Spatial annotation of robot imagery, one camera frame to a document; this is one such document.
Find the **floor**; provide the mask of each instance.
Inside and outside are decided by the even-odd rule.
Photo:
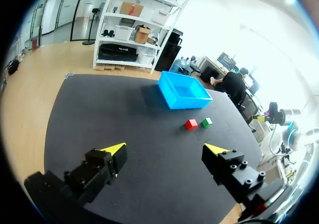
[[[158,80],[160,72],[125,67],[124,71],[92,68],[94,46],[81,41],[55,43],[25,55],[18,71],[8,77],[1,100],[1,126],[8,160],[17,180],[44,172],[43,157],[47,123],[66,73],[121,75]],[[236,205],[222,223],[236,223]]]
[[[72,40],[87,39],[89,37],[91,21],[92,20],[88,20],[88,19],[75,21],[74,27],[73,27]],[[91,35],[90,35],[91,39],[95,40],[98,26],[99,26],[99,20],[94,20],[92,24]],[[56,28],[53,32],[49,34],[42,35],[41,45],[48,45],[53,43],[61,43],[64,41],[70,41],[71,27],[72,27],[72,23],[70,22]],[[31,49],[32,45],[29,44],[29,40],[27,40],[25,44],[27,47]]]

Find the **black shirt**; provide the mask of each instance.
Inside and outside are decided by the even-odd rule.
[[[216,85],[215,90],[229,94],[231,101],[237,106],[245,97],[246,86],[240,73],[228,72],[223,82]]]

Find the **white box on shelf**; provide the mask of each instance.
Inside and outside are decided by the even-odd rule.
[[[134,30],[134,28],[128,26],[116,25],[115,27],[116,28],[114,38],[123,41],[128,41],[130,39],[132,31]]]
[[[155,54],[150,48],[138,47],[138,62],[141,64],[150,64],[154,59]]]
[[[156,9],[152,16],[152,21],[165,25],[171,14],[166,11]]]

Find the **person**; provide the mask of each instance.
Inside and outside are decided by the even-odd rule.
[[[215,80],[210,78],[210,83],[215,84],[214,90],[220,92],[226,92],[230,100],[235,106],[241,102],[245,97],[245,82],[244,79],[248,76],[249,72],[246,68],[241,68],[238,73],[228,72],[222,79]]]

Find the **red cube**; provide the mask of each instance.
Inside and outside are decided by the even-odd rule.
[[[185,126],[186,126],[187,130],[193,130],[198,126],[198,124],[197,124],[196,120],[190,119],[185,123]]]

